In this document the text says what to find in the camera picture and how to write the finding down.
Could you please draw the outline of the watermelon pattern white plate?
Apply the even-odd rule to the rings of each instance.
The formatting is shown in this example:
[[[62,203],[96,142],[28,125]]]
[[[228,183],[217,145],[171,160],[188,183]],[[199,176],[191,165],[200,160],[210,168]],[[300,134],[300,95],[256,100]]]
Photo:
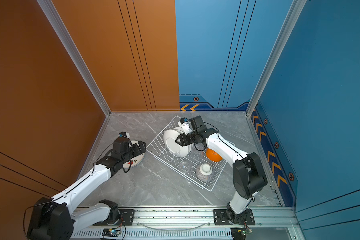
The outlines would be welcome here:
[[[142,162],[142,160],[145,157],[145,154],[146,153],[143,153],[143,154],[141,154],[141,155],[139,155],[137,157],[132,158],[130,162],[124,163],[123,168],[125,170],[127,170],[129,167],[131,167],[131,168],[136,167],[137,165],[139,165]]]

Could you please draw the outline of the green rimmed white plate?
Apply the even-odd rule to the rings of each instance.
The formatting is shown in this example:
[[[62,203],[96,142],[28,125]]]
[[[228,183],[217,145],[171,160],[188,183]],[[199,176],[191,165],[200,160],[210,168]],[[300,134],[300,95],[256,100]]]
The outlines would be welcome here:
[[[183,134],[179,128],[169,129],[164,132],[163,141],[167,149],[176,157],[184,158],[191,152],[191,146],[182,147],[176,142],[176,138]]]

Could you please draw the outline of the white wire dish rack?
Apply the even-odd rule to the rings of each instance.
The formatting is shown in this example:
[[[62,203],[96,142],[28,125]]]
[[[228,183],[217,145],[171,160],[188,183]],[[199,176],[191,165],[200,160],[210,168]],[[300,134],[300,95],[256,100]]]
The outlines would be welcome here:
[[[166,127],[147,145],[147,151],[151,153],[155,159],[163,163],[164,165],[168,166],[170,169],[175,171],[180,176],[186,178],[191,183],[197,185],[202,189],[206,189],[209,192],[213,190],[215,187],[216,182],[218,181],[221,173],[225,165],[227,164],[226,161],[222,160],[220,162],[212,162],[206,156],[206,150],[204,150],[203,155],[199,159],[195,159],[192,156],[192,148],[194,145],[191,145],[191,152],[184,158],[179,158],[174,156],[166,147],[163,136],[164,132],[169,129],[173,129],[178,126],[178,122],[181,118],[179,116],[175,116],[167,125]],[[178,170],[179,164],[183,161],[187,160],[192,165],[192,171],[188,175],[182,174]],[[202,182],[196,176],[196,168],[199,167],[201,164],[209,164],[212,166],[214,171],[214,178],[209,182]]]

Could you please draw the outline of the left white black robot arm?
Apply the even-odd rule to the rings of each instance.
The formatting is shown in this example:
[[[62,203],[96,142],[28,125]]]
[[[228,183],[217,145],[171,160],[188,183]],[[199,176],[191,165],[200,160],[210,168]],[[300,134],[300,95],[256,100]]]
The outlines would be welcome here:
[[[101,200],[76,212],[76,208],[102,183],[108,181],[124,164],[142,156],[147,144],[132,143],[126,132],[119,133],[113,147],[83,177],[50,199],[41,198],[31,206],[32,215],[24,234],[29,240],[68,240],[75,233],[99,222],[114,226],[122,223],[119,205]]]

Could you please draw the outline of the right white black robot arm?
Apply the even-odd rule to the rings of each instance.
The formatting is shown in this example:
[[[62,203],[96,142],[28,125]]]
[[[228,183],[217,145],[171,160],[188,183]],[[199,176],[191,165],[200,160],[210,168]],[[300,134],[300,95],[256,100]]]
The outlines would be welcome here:
[[[214,126],[207,128],[208,123],[202,117],[181,118],[178,125],[184,131],[175,142],[187,147],[191,144],[202,144],[208,150],[216,152],[232,167],[233,185],[236,190],[227,204],[227,218],[232,225],[255,225],[255,219],[249,204],[268,184],[268,179],[258,154],[248,154],[227,142]]]

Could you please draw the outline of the plain white plate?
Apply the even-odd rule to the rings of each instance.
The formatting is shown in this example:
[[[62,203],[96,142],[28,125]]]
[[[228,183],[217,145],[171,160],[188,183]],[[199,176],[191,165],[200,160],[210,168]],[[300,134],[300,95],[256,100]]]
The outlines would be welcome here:
[[[183,131],[183,129],[181,127],[175,127],[175,128],[173,128],[173,130],[177,131],[180,134],[184,133],[184,131]]]

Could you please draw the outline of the orange bowl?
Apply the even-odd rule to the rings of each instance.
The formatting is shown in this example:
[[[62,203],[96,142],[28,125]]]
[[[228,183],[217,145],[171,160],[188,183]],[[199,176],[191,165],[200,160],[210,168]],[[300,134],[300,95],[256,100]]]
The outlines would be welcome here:
[[[223,158],[217,152],[215,152],[209,148],[206,150],[206,156],[210,161],[215,162],[215,163],[223,160]]]

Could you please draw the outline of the white ribbed bowl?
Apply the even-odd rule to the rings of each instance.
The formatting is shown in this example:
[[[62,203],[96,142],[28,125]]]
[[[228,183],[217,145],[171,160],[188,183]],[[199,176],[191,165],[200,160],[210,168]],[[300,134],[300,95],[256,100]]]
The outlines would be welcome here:
[[[214,178],[214,171],[211,165],[201,164],[196,168],[196,176],[202,182],[209,182]]]

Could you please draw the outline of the left green circuit board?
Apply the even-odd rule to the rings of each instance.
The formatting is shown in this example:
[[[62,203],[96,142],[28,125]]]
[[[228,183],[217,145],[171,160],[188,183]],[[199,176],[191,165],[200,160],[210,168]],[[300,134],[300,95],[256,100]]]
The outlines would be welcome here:
[[[103,229],[102,238],[118,238],[122,234],[120,229]]]

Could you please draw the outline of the green circuit board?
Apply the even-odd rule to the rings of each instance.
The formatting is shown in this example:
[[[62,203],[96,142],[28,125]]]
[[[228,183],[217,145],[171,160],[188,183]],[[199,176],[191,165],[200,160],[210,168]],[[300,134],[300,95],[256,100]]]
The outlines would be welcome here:
[[[247,236],[252,234],[250,228],[231,228],[231,236],[233,240],[246,240]]]
[[[118,238],[122,234],[120,229],[103,229],[102,238]]]

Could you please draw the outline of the right green circuit board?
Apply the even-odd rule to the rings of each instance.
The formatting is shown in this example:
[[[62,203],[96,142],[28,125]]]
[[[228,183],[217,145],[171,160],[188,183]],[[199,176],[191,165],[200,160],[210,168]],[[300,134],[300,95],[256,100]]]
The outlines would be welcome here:
[[[246,240],[247,236],[252,234],[250,228],[231,228],[231,236],[233,240]]]

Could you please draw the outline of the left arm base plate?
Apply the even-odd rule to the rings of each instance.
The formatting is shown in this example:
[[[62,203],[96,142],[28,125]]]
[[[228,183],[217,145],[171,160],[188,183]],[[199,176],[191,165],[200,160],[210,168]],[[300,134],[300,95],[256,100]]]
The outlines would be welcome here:
[[[93,226],[131,226],[134,221],[134,215],[135,210],[133,209],[118,209],[116,212],[111,212],[111,217],[97,222]]]

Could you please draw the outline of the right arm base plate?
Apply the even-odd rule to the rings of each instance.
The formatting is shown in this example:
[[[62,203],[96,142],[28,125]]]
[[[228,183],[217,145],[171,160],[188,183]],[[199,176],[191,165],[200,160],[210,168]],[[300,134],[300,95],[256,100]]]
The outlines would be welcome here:
[[[241,214],[237,215],[232,210],[228,209],[214,209],[214,223],[216,226],[224,225],[246,225],[254,226],[255,217],[251,209],[246,209]]]

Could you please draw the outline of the aluminium front rail frame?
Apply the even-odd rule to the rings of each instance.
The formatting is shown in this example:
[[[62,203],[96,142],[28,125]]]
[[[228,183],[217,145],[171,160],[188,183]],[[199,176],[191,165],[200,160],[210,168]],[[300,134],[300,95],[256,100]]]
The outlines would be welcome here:
[[[143,207],[119,208],[135,210],[131,226],[89,226],[69,240],[143,240],[143,239],[232,239],[231,228],[250,228],[253,233],[246,240],[279,239],[286,234],[288,240],[305,239],[298,220],[290,208],[252,207],[254,226],[214,223],[214,209],[218,207]],[[118,238],[102,238],[103,229],[120,229]]]

